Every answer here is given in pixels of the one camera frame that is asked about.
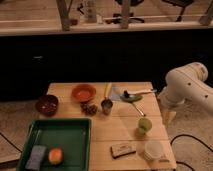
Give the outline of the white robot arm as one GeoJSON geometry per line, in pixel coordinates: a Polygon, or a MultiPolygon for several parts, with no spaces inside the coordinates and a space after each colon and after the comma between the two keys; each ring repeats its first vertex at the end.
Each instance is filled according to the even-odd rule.
{"type": "Polygon", "coordinates": [[[213,88],[205,84],[207,78],[208,70],[200,62],[170,70],[165,77],[166,86],[159,94],[161,104],[172,108],[191,100],[213,115],[213,88]]]}

